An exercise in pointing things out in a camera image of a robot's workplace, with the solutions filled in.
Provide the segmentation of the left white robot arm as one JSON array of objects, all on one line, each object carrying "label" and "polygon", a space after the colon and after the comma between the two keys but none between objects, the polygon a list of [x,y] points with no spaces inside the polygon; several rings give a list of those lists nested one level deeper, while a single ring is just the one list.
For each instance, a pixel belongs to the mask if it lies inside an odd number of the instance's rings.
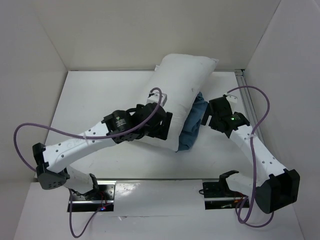
[{"label": "left white robot arm", "polygon": [[96,151],[122,142],[139,140],[145,136],[166,140],[173,114],[156,103],[137,104],[128,110],[116,110],[105,116],[81,134],[81,139],[71,138],[55,145],[33,145],[37,163],[37,179],[44,190],[61,186],[86,200],[97,197],[100,188],[96,177],[71,166],[77,160]]}]

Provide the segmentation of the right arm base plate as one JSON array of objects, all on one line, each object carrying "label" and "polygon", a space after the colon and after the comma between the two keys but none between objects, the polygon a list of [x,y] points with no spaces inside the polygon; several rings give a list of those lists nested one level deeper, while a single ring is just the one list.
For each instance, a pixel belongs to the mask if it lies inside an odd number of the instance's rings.
[{"label": "right arm base plate", "polygon": [[246,197],[242,193],[235,191],[223,192],[218,181],[204,181],[202,189],[198,192],[204,197],[206,210],[234,209]]}]

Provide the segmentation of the blue pillowcase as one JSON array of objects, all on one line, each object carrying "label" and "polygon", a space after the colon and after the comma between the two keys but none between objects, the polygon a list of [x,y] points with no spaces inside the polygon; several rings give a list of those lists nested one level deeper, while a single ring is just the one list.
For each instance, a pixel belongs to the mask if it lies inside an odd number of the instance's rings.
[{"label": "blue pillowcase", "polygon": [[207,106],[208,102],[203,98],[203,94],[199,92],[179,135],[177,152],[190,150],[195,144]]}]

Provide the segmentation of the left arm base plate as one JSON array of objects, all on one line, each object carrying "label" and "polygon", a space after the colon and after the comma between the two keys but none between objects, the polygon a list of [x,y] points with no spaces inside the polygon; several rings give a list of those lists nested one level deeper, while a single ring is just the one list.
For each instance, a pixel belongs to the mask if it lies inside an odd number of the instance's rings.
[{"label": "left arm base plate", "polygon": [[98,180],[99,190],[94,196],[86,199],[82,195],[72,192],[72,212],[75,213],[94,213],[96,210],[100,212],[113,212],[114,199],[116,190],[115,180]]}]

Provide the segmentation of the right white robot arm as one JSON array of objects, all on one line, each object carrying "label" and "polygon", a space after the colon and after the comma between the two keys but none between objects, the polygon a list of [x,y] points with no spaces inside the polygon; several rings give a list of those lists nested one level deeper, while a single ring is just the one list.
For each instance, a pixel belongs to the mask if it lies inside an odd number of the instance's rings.
[{"label": "right white robot arm", "polygon": [[221,132],[234,142],[254,166],[256,179],[252,180],[237,170],[223,173],[219,177],[218,190],[223,196],[239,192],[251,196],[266,214],[270,214],[297,201],[300,175],[288,170],[261,142],[247,118],[234,112],[237,97],[223,95],[208,102],[202,125]]}]

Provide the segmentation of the white pillow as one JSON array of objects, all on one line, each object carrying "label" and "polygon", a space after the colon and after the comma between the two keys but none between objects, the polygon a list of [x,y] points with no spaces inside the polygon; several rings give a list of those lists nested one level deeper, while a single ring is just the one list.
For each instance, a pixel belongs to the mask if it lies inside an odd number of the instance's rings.
[{"label": "white pillow", "polygon": [[166,55],[149,80],[136,92],[138,104],[145,104],[151,89],[167,95],[164,110],[173,114],[167,140],[145,136],[139,141],[177,151],[179,136],[196,96],[215,70],[219,60],[206,56],[171,53]]}]

